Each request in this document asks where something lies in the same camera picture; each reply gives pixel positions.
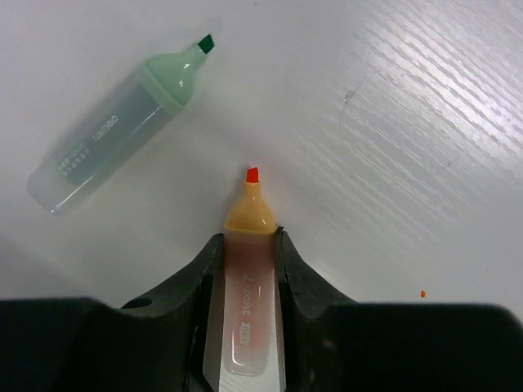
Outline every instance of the green tip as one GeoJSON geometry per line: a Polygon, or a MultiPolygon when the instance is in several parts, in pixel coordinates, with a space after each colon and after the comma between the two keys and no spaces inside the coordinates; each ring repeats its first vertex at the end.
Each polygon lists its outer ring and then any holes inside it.
{"type": "Polygon", "coordinates": [[[214,48],[214,41],[212,40],[211,34],[207,34],[200,42],[198,42],[199,48],[206,55],[214,48]]]}

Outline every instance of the orange highlighter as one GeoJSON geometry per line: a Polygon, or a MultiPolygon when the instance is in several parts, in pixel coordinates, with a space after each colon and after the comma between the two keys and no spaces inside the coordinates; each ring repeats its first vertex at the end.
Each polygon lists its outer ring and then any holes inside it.
{"type": "Polygon", "coordinates": [[[234,374],[260,376],[269,356],[277,224],[262,199],[257,167],[247,170],[244,196],[229,211],[224,228],[224,367],[234,374]]]}

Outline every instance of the white surface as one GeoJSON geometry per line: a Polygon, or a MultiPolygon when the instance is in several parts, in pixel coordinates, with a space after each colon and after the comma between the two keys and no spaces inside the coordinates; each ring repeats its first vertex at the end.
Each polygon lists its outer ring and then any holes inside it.
{"type": "Polygon", "coordinates": [[[3,0],[0,294],[121,305],[221,230],[256,164],[347,295],[523,318],[522,20],[518,0],[3,0]],[[75,213],[37,205],[25,182],[53,143],[139,61],[209,31],[187,113],[75,213]]]}

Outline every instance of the orange tip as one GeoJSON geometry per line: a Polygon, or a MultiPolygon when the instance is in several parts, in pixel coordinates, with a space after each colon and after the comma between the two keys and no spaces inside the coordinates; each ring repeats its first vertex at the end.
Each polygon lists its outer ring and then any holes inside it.
{"type": "Polygon", "coordinates": [[[245,179],[245,182],[250,182],[253,184],[260,182],[257,167],[252,167],[247,170],[247,178],[245,179]]]}

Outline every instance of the green highlighter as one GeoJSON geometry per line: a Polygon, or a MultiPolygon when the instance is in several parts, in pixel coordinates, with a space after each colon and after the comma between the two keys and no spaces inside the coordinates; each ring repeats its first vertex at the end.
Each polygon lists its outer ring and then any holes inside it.
{"type": "Polygon", "coordinates": [[[29,193],[58,214],[100,185],[183,110],[213,48],[209,34],[182,53],[144,61],[31,175],[29,193]]]}

